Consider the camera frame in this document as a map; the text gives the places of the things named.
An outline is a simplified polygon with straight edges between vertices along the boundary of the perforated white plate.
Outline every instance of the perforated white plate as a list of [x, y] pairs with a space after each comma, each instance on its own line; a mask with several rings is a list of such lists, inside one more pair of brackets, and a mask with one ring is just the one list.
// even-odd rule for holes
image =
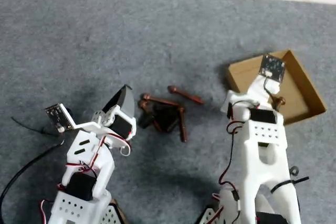
[[100, 224], [122, 224], [114, 206], [109, 206]]
[[[215, 211], [212, 208], [207, 208], [199, 224], [206, 224], [214, 216], [214, 214]], [[214, 219], [212, 224], [219, 224], [219, 219], [218, 218]]]

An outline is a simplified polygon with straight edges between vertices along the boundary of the hole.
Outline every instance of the hole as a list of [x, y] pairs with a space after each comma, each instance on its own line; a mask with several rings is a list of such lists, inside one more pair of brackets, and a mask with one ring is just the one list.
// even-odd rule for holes
[[74, 152], [75, 155], [85, 152], [85, 149], [80, 149]]
[[266, 165], [272, 165], [276, 161], [276, 155], [274, 148], [272, 148], [273, 144], [268, 144], [268, 147], [258, 147], [258, 156], [259, 160]]
[[85, 145], [85, 144], [88, 144], [88, 143], [90, 143], [90, 140], [87, 139], [87, 140], [85, 140], [83, 142], [80, 142], [79, 145]]

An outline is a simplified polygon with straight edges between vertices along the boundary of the carpet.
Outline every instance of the carpet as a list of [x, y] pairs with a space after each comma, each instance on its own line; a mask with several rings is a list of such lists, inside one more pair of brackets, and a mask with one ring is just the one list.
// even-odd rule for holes
[[[310, 180], [296, 186], [302, 223], [336, 218], [336, 6], [269, 0], [0, 0], [0, 161], [3, 188], [27, 162], [59, 139], [43, 111], [62, 102], [86, 122], [125, 83], [183, 102], [189, 142], [138, 128], [132, 153], [113, 150], [108, 189], [130, 223], [194, 223], [229, 159], [227, 118], [220, 113], [227, 65], [292, 49], [328, 106], [327, 113], [286, 127], [289, 165]], [[205, 100], [169, 94], [177, 85]], [[141, 114], [136, 109], [136, 117]], [[6, 224], [40, 223], [38, 201], [54, 199], [65, 145], [31, 167], [3, 205]], [[227, 179], [239, 182], [239, 150]], [[47, 215], [51, 205], [45, 204]]]

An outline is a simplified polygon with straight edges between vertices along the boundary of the cardboard box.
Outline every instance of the cardboard box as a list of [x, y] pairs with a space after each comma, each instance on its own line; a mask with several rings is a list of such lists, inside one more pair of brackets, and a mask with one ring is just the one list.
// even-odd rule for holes
[[[286, 50], [270, 54], [282, 59], [286, 64], [280, 92], [276, 95], [286, 99], [286, 104], [279, 111], [284, 115], [285, 125], [312, 118], [327, 111], [322, 97], [293, 52]], [[230, 88], [236, 92], [246, 92], [258, 75], [262, 58], [258, 56], [231, 64], [227, 75]]]

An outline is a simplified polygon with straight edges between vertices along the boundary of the screw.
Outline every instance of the screw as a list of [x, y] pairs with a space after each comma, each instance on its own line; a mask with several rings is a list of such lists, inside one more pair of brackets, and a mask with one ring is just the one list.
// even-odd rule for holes
[[191, 94], [188, 94], [187, 92], [183, 91], [183, 90], [180, 90], [178, 89], [176, 86], [168, 86], [168, 90], [170, 93], [172, 94], [180, 94], [198, 104], [204, 104], [204, 101], [202, 101], [202, 99], [196, 95], [191, 95]]
[[188, 141], [188, 136], [187, 136], [187, 131], [185, 128], [185, 123], [184, 123], [184, 108], [180, 106], [178, 109], [179, 114], [180, 114], [180, 134], [181, 134], [181, 141], [182, 142], [187, 142]]
[[[144, 111], [147, 115], [151, 115], [151, 116], [153, 116], [153, 115], [152, 115], [152, 112], [151, 112], [151, 111], [149, 110], [149, 108], [147, 107], [147, 104], [148, 104], [147, 101], [144, 101], [144, 100], [141, 100], [141, 101], [139, 101], [139, 103], [138, 103], [139, 107], [142, 108], [143, 111]], [[157, 129], [157, 131], [162, 132], [162, 129], [161, 129], [160, 125], [157, 123], [156, 120], [154, 120], [153, 124], [154, 124], [155, 128]]]
[[143, 100], [148, 100], [148, 101], [153, 101], [153, 102], [159, 102], [159, 103], [163, 103], [163, 104], [168, 104], [168, 105], [173, 105], [173, 106], [180, 106], [177, 102], [164, 100], [164, 99], [160, 99], [160, 98], [154, 98], [150, 94], [143, 94], [142, 99]]
[[282, 105], [285, 105], [286, 104], [286, 99], [284, 97], [278, 97], [276, 98], [276, 101], [275, 101], [275, 107], [276, 107], [276, 111], [279, 111], [280, 107]]

